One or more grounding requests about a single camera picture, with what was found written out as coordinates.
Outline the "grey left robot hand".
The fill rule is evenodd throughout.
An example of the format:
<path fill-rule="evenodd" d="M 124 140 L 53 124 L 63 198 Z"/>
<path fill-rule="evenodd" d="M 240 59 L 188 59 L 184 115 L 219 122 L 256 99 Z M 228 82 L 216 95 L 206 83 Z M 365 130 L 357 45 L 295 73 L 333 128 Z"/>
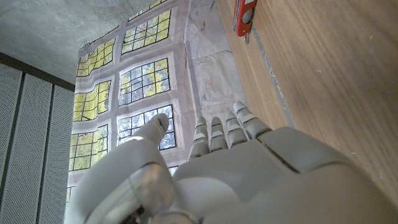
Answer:
<path fill-rule="evenodd" d="M 271 129 L 241 102 L 199 117 L 188 161 L 170 172 L 157 113 L 80 180 L 65 223 L 396 223 L 397 207 L 354 162 L 294 128 Z"/>

